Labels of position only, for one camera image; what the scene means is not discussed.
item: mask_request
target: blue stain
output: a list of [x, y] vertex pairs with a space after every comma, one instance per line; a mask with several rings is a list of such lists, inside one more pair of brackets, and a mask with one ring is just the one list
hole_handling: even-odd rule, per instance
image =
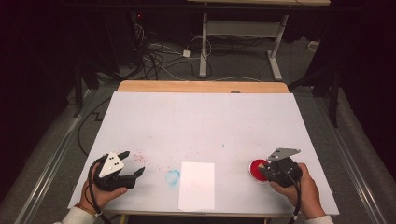
[[180, 172], [178, 170], [170, 170], [166, 173], [165, 181], [168, 183], [169, 187], [175, 187], [180, 179]]

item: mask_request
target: wooden board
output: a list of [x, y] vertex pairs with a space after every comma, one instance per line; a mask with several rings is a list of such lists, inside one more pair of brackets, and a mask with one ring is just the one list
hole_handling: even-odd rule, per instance
[[288, 93], [282, 82], [123, 81], [118, 91]]

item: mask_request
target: hand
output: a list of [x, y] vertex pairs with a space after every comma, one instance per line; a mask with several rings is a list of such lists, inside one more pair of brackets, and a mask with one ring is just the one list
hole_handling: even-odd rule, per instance
[[[301, 212], [305, 215], [306, 219], [326, 216], [320, 204], [319, 191], [315, 180], [312, 179], [311, 175], [309, 175], [305, 164], [299, 163], [298, 166], [303, 173], [303, 176], [300, 179]], [[297, 190], [294, 186], [282, 188], [274, 181], [270, 182], [270, 185], [276, 192], [288, 197], [291, 204], [296, 206]]]
[[[92, 176], [91, 176], [92, 191], [93, 191], [93, 195], [96, 199], [96, 203], [98, 204], [98, 206], [101, 209], [103, 209], [108, 202], [110, 202], [111, 200], [113, 200], [115, 198], [120, 197], [122, 194], [127, 192], [128, 189], [127, 188], [118, 188], [111, 192], [108, 192], [108, 191], [101, 190], [101, 189], [97, 188], [96, 185], [93, 184], [93, 175], [95, 174], [95, 171], [98, 166], [99, 166], [99, 163], [96, 163], [92, 169]], [[95, 209], [91, 205], [93, 203], [92, 203], [90, 188], [88, 188], [88, 178], [85, 181], [84, 186], [82, 187], [81, 199], [79, 200], [79, 204], [82, 207], [84, 207], [84, 208], [88, 209], [89, 211], [93, 212], [94, 214], [96, 214]]]

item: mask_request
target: white sleeve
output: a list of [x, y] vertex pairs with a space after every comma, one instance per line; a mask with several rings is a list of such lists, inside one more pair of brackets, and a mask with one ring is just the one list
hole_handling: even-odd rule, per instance
[[96, 217], [77, 207], [72, 207], [62, 222], [55, 224], [93, 224]]
[[332, 217], [324, 216], [324, 217], [317, 217], [308, 219], [303, 222], [304, 224], [333, 224]]

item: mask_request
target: table leg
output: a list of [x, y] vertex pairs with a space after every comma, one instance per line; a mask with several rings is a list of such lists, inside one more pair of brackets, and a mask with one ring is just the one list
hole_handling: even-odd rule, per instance
[[277, 50], [279, 49], [280, 41], [282, 40], [282, 35], [283, 35], [283, 32], [285, 31], [286, 22], [288, 21], [288, 17], [289, 17], [289, 15], [283, 16], [282, 22], [279, 24], [279, 27], [276, 32], [274, 48], [273, 48], [273, 50], [268, 50], [268, 52], [267, 52], [268, 60], [270, 61], [271, 68], [273, 70], [274, 78], [276, 81], [282, 80], [282, 75], [280, 74], [280, 70], [279, 70], [279, 67], [277, 66], [277, 62], [276, 62], [276, 53], [277, 53]]
[[127, 224], [129, 221], [128, 215], [121, 215], [120, 224]]
[[270, 224], [270, 223], [271, 223], [271, 218], [264, 219], [264, 224]]
[[203, 25], [202, 25], [202, 50], [201, 50], [201, 63], [199, 67], [199, 76], [206, 77], [206, 66], [207, 66], [207, 48], [206, 48], [206, 38], [207, 38], [207, 13], [204, 13]]

